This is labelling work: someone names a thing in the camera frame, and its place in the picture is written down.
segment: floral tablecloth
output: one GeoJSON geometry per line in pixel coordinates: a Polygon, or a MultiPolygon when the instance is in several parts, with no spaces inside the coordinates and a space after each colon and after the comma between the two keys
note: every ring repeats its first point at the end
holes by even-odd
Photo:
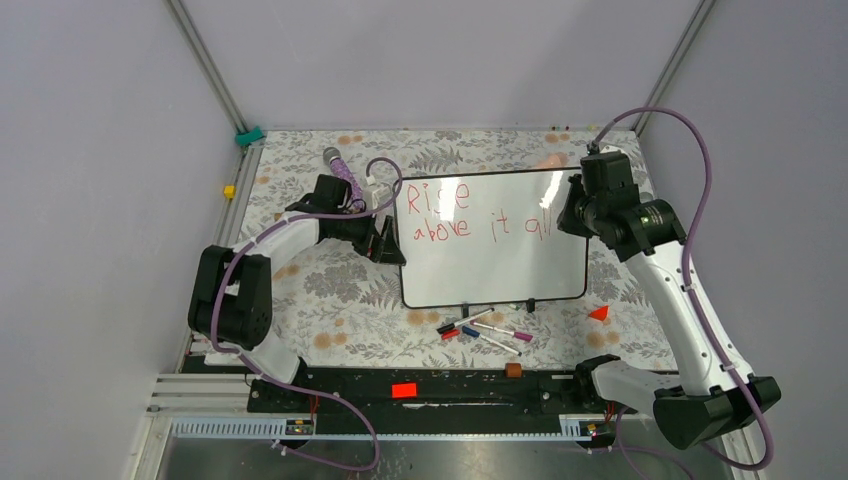
{"type": "MultiPolygon", "coordinates": [[[[275,214],[312,191],[322,160],[336,146],[351,171],[364,178],[365,164],[377,156],[394,159],[405,176],[532,167],[552,153],[577,165],[595,132],[588,131],[277,131],[265,140],[260,165],[242,224],[242,237],[274,222],[275,214]]],[[[607,142],[631,155],[643,195],[652,192],[636,137],[612,132],[607,142]]],[[[384,166],[372,172],[394,180],[384,166]]],[[[459,308],[409,310],[400,301],[398,268],[355,254],[349,244],[327,240],[273,273],[273,334],[313,366],[562,369],[604,353],[640,368],[676,368],[668,342],[644,292],[596,239],[590,242],[589,288],[578,300],[539,303],[535,313],[495,306],[484,320],[530,333],[529,343],[493,333],[520,349],[515,357],[460,335],[442,341],[435,327],[460,317],[459,308]],[[588,317],[609,305],[603,321],[588,317]]],[[[484,307],[473,307],[472,313],[484,307]]]]}

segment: black whiteboard border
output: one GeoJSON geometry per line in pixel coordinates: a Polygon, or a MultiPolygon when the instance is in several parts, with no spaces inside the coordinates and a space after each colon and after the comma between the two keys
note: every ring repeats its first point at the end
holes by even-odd
{"type": "MultiPolygon", "coordinates": [[[[421,177],[403,177],[403,181],[405,182],[407,180],[432,180],[432,179],[435,179],[435,178],[482,177],[482,176],[486,176],[486,175],[512,175],[512,174],[517,174],[517,173],[567,172],[569,170],[576,170],[579,173],[580,167],[561,167],[561,168],[544,168],[544,169],[542,169],[542,168],[528,168],[528,169],[524,169],[524,170],[502,170],[502,171],[499,171],[499,172],[446,173],[444,175],[424,175],[424,176],[421,176],[421,177]]],[[[395,218],[398,218],[397,201],[395,201],[394,207],[395,207],[394,208],[395,218]]],[[[401,239],[400,239],[400,230],[398,230],[398,232],[397,232],[397,239],[398,239],[398,248],[400,249],[401,253],[403,253],[403,246],[401,245],[401,239]]],[[[583,298],[583,296],[586,295],[586,291],[589,289],[589,239],[588,238],[586,239],[586,250],[585,251],[586,251],[586,256],[584,258],[585,268],[584,268],[584,271],[583,271],[583,291],[580,292],[580,295],[577,295],[576,297],[534,298],[532,300],[536,301],[536,302],[555,302],[557,300],[577,300],[578,298],[583,298]]],[[[398,278],[400,279],[400,302],[403,304],[404,307],[406,307],[410,310],[420,310],[420,309],[423,309],[423,308],[461,307],[463,305],[468,305],[468,306],[504,305],[504,304],[510,304],[510,303],[527,303],[528,300],[531,300],[529,298],[522,298],[522,299],[517,299],[517,300],[505,300],[505,301],[500,301],[500,302],[454,303],[454,304],[448,304],[448,305],[427,305],[426,307],[410,307],[406,303],[406,298],[404,297],[403,267],[402,266],[398,267],[398,278]]]]}

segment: gray floor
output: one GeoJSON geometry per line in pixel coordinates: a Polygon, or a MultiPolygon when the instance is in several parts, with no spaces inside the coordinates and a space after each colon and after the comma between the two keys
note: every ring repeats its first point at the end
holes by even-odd
{"type": "MultiPolygon", "coordinates": [[[[679,452],[656,427],[638,420],[623,424],[628,445],[659,448],[681,459],[697,478],[732,478],[726,466],[702,448],[679,452]]],[[[370,472],[348,473],[291,455],[282,458],[270,442],[257,440],[171,440],[160,480],[217,479],[380,479],[380,480],[515,480],[515,479],[630,479],[639,478],[620,453],[587,455],[574,452],[573,443],[555,442],[400,442],[380,443],[383,457],[370,472]]],[[[372,447],[366,442],[313,442],[303,451],[336,461],[364,464],[372,447]]],[[[685,479],[673,463],[632,453],[652,479],[685,479]]]]}

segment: gray wall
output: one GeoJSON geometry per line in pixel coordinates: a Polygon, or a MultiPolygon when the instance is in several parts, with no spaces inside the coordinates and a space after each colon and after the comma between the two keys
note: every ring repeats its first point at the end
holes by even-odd
{"type": "Polygon", "coordinates": [[[235,164],[159,1],[0,2],[0,478],[118,478],[235,164]]]}
{"type": "Polygon", "coordinates": [[[263,128],[547,127],[641,105],[697,0],[186,0],[263,128]]]}
{"type": "MultiPolygon", "coordinates": [[[[767,415],[769,478],[841,478],[848,4],[719,3],[664,102],[714,158],[695,262],[736,345],[783,390],[767,415]]],[[[703,185],[694,141],[655,118],[644,150],[659,194],[690,221],[703,185]]]]}

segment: green clamp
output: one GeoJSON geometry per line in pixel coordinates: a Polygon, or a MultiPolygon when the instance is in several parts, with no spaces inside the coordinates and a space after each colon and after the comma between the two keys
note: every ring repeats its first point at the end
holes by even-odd
{"type": "Polygon", "coordinates": [[[236,143],[239,147],[246,147],[264,136],[265,134],[262,133],[262,129],[256,127],[247,133],[240,133],[236,135],[236,143]]]}

